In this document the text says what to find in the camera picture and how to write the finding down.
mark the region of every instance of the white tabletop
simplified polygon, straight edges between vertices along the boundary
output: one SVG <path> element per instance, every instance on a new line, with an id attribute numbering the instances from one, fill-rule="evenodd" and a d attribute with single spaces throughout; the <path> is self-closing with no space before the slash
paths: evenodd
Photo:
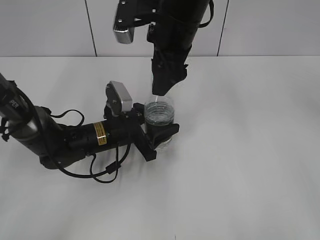
<path id="1" fill-rule="evenodd" d="M 16 140 L 0 142 L 0 239 L 320 239 L 320 57 L 188 63 L 170 91 L 180 132 L 151 162 L 133 147 L 112 184 L 45 169 Z M 143 57 L 0 58 L 35 105 L 78 109 L 85 123 L 103 119 L 110 80 L 143 103 L 150 66 Z M 114 156 L 99 154 L 95 171 Z M 87 174 L 90 161 L 68 169 Z"/>

